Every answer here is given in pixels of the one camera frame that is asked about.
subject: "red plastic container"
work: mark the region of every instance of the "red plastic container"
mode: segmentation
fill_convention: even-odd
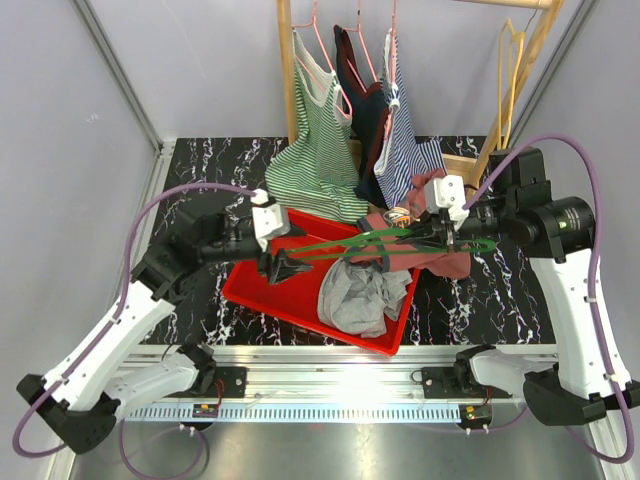
[[[299,226],[307,235],[304,237],[278,238],[272,242],[273,251],[280,248],[297,248],[315,243],[341,240],[358,234],[358,229],[342,223],[319,218],[307,213],[289,210],[291,223]],[[328,248],[302,255],[321,255],[342,252],[343,247]],[[387,333],[377,338],[361,338],[349,335],[325,325],[318,318],[318,294],[327,271],[336,259],[313,262],[311,272],[301,273],[280,285],[269,285],[258,273],[255,262],[238,263],[224,286],[224,296],[235,303],[264,312],[281,320],[286,320],[308,330],[333,337],[351,345],[373,350],[385,355],[397,353],[402,334],[407,323],[411,301],[416,290],[420,272],[413,272],[413,282],[408,287],[400,316],[397,321],[385,317]]]

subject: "gray cloth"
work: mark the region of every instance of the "gray cloth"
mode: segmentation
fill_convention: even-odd
[[[384,316],[397,320],[411,283],[408,270],[380,273],[339,259],[327,272],[318,296],[318,317],[326,325],[363,338],[387,333]]]

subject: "reflective floor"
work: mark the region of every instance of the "reflective floor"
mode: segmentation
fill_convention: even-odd
[[[515,415],[501,407],[495,423]],[[168,424],[129,423],[125,440],[132,463],[147,475],[182,472],[197,440],[174,431],[152,440]],[[531,415],[504,432],[466,437],[416,425],[219,424],[206,432],[207,458],[188,478],[282,479],[602,479],[599,464],[563,428]],[[121,463],[117,435],[78,457],[73,480],[134,477]]]

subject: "navy and white striped garment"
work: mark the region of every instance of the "navy and white striped garment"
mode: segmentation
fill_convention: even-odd
[[[380,75],[380,83],[390,106],[393,124],[389,138],[382,147],[380,158],[373,168],[382,190],[382,195],[389,208],[400,203],[407,192],[413,188],[411,178],[414,175],[438,168],[445,169],[438,139],[424,143],[416,142],[411,126],[409,105],[402,80],[400,62],[397,56],[397,38],[395,42],[396,88],[391,85],[389,72],[391,32],[387,34],[383,69]]]

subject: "wooden clothing rack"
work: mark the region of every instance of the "wooden clothing rack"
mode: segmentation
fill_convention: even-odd
[[[562,8],[564,0],[457,0],[472,3],[486,3],[492,5],[503,5],[510,7],[523,7],[542,10],[542,15],[538,18],[536,27],[527,42],[520,67],[518,68],[515,83],[515,102],[522,93],[522,89],[527,82],[533,66],[538,59],[538,55],[544,46],[549,32],[553,27],[558,13]],[[278,30],[280,34],[280,53],[282,56],[282,76],[284,80],[284,99],[287,113],[287,126],[289,143],[293,143],[298,137],[296,111],[295,111],[295,91],[294,91],[294,55],[292,42],[291,23],[291,0],[276,0],[278,8]],[[501,102],[502,115],[500,125],[499,116],[496,114],[495,120],[487,139],[477,160],[475,158],[459,157],[456,155],[444,155],[444,161],[449,173],[460,175],[466,184],[478,186],[482,174],[489,162],[489,154],[493,152],[498,144],[501,132],[507,122],[509,110],[509,99],[511,97],[511,86],[507,90]]]

